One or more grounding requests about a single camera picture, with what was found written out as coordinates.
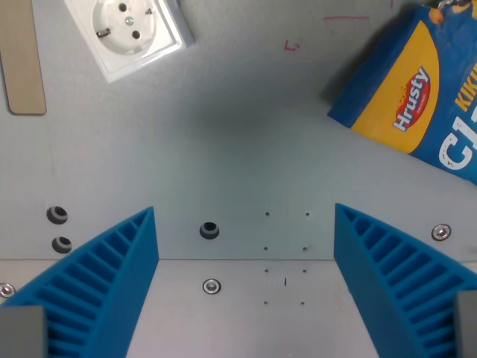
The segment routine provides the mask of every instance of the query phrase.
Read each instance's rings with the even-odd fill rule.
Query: gray block
[[[0,307],[0,356],[46,358],[48,336],[41,306]]]
[[[461,291],[454,308],[458,358],[477,358],[477,291]]]

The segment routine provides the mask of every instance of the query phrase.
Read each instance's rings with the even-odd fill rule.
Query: yellow label
[[[352,129],[411,153],[429,126],[438,93],[437,49],[428,28],[419,22]]]

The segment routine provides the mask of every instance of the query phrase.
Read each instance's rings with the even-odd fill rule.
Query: electrical outlet
[[[108,82],[194,43],[177,0],[65,3]]]

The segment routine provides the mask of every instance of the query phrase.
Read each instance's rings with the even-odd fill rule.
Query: plastic bag
[[[476,3],[408,12],[381,38],[329,116],[477,183]]]

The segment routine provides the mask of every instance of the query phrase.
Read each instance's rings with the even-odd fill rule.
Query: metal panel
[[[342,202],[427,243],[447,223],[440,248],[477,260],[463,215],[477,210],[473,185],[326,117],[322,98],[397,4],[181,7],[197,45],[107,84],[63,2],[34,0],[48,112],[11,116],[0,103],[1,258],[59,257],[55,236],[78,247],[154,205],[164,258],[332,259]],[[66,224],[46,220],[50,205]],[[217,239],[200,237],[206,221]]]
[[[0,261],[0,281],[18,289],[51,263]],[[217,295],[202,290],[211,277],[221,282]],[[338,267],[316,261],[161,260],[127,356],[158,352],[176,358],[378,357]]]

